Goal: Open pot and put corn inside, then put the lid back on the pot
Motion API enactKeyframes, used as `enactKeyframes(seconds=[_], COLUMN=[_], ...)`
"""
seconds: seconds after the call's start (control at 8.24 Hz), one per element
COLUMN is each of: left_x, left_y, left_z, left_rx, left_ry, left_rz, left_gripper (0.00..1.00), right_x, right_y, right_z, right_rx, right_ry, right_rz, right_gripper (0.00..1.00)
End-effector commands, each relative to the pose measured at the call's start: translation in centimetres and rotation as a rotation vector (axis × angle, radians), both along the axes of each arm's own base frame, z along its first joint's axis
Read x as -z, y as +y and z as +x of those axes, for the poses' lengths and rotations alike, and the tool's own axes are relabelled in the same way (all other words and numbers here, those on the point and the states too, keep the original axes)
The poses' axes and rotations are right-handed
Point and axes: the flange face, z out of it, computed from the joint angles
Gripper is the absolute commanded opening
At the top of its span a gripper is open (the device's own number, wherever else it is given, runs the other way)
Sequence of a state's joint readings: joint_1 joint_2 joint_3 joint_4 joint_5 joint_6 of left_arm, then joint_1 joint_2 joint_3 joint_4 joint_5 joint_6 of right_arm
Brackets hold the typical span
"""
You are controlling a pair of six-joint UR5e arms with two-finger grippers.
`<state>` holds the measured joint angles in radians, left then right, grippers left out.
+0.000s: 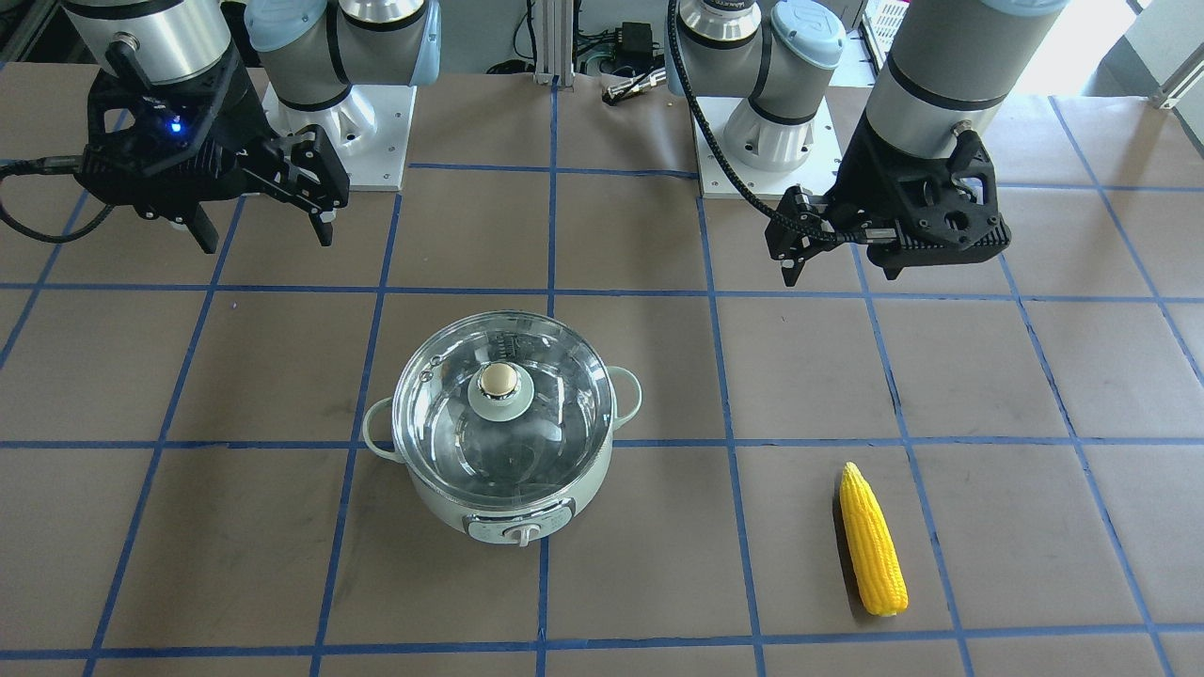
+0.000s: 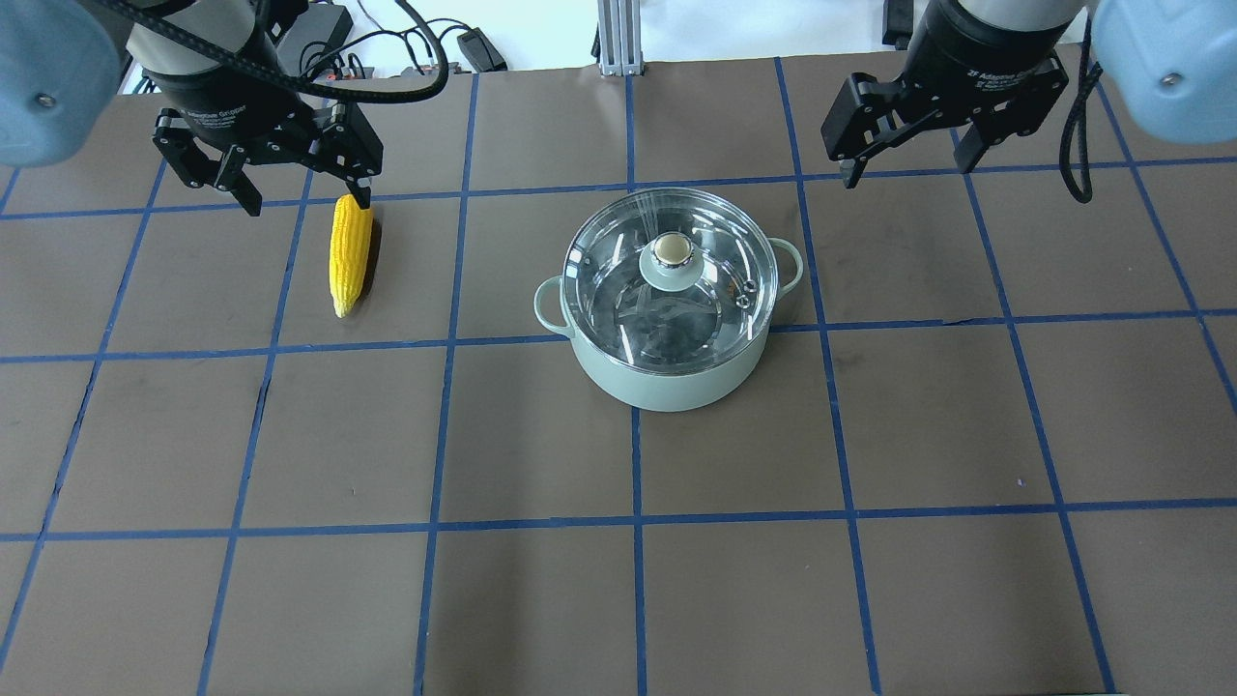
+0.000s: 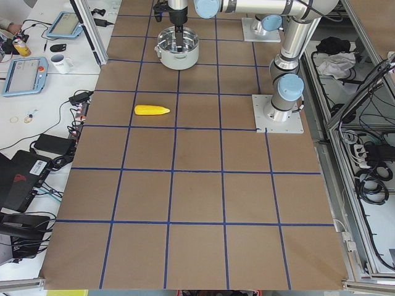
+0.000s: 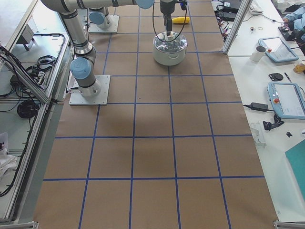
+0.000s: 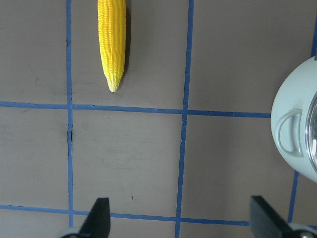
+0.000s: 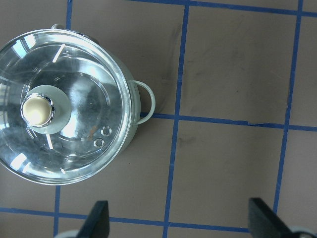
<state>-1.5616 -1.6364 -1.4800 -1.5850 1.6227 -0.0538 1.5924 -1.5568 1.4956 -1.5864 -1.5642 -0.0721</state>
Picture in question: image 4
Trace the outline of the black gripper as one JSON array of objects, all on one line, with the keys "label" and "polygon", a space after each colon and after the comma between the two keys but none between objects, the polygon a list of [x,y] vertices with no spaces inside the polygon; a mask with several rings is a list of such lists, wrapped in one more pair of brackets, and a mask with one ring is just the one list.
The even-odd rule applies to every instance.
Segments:
[{"label": "black gripper", "polygon": [[172,32],[172,17],[171,14],[175,10],[177,0],[160,0],[160,11],[163,14],[164,25],[166,27],[166,34],[171,35]]}]

